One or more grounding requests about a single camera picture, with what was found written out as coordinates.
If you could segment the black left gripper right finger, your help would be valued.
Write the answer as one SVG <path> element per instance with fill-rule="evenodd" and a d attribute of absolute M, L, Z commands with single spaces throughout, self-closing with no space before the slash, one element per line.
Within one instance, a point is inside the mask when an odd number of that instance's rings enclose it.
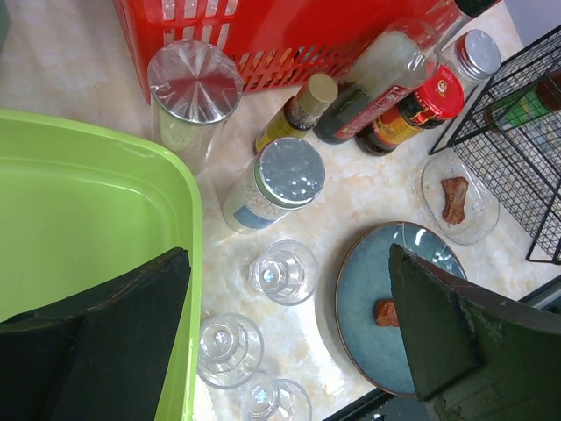
<path fill-rule="evenodd" d="M 391 290 L 418 400 L 432 420 L 558 420 L 560 317 L 393 244 Z"/>

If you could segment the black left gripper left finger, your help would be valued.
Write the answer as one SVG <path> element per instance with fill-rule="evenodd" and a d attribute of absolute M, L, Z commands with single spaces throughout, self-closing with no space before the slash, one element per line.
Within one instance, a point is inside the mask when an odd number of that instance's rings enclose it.
<path fill-rule="evenodd" d="M 3 420 L 153 420 L 188 291 L 176 247 L 1 323 Z"/>

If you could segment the red lid sauce jar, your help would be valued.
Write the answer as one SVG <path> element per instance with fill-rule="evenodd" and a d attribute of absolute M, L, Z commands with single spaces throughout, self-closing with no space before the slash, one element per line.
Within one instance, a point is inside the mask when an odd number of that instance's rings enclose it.
<path fill-rule="evenodd" d="M 464 106 L 464 89 L 446 66 L 354 137 L 364 153 L 385 156 L 420 132 L 456 117 Z"/>

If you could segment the dark vinegar bottle black cap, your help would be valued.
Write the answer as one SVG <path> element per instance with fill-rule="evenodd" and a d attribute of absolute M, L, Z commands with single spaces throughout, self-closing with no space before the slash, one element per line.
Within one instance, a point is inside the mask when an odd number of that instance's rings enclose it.
<path fill-rule="evenodd" d="M 314 134 L 332 145 L 354 137 L 427 82 L 438 69 L 444 47 L 493 5 L 492 0 L 438 1 L 419 18 L 394 21 L 341 77 L 337 98 Z"/>

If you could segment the yellow cap sauce bottle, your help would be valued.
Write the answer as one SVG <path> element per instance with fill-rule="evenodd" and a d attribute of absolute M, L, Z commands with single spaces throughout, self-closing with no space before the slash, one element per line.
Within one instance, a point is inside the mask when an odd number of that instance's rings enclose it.
<path fill-rule="evenodd" d="M 559 110 L 560 70 L 557 69 L 488 105 L 484 119 L 493 132 L 506 132 Z"/>

